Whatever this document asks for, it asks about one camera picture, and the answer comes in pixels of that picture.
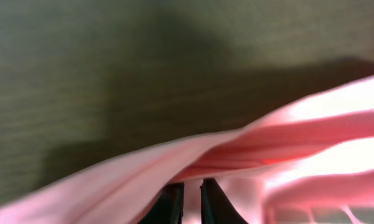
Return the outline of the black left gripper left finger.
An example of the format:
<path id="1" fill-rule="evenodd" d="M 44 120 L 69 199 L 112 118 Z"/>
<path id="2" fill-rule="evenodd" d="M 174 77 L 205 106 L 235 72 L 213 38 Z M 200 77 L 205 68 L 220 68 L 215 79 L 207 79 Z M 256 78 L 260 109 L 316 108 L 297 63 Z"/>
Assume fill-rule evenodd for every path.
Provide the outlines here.
<path id="1" fill-rule="evenodd" d="M 184 183 L 167 185 L 138 224 L 181 224 L 183 207 Z"/>

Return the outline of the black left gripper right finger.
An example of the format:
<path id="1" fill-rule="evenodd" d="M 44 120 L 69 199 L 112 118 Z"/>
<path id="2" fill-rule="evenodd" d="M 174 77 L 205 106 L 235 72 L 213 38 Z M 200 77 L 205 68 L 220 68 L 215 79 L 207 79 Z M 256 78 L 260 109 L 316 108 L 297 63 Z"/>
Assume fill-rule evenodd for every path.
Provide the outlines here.
<path id="1" fill-rule="evenodd" d="M 200 194 L 202 224 L 248 224 L 215 179 L 204 179 Z"/>

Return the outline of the pink cloth garment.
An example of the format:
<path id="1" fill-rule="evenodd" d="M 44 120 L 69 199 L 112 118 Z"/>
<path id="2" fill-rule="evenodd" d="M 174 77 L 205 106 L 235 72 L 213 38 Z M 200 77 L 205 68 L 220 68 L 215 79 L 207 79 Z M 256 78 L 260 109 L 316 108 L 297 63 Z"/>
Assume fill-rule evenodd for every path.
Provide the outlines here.
<path id="1" fill-rule="evenodd" d="M 374 76 L 108 159 L 0 207 L 0 224 L 134 224 L 178 183 L 182 223 L 202 223 L 204 179 L 247 223 L 374 223 Z"/>

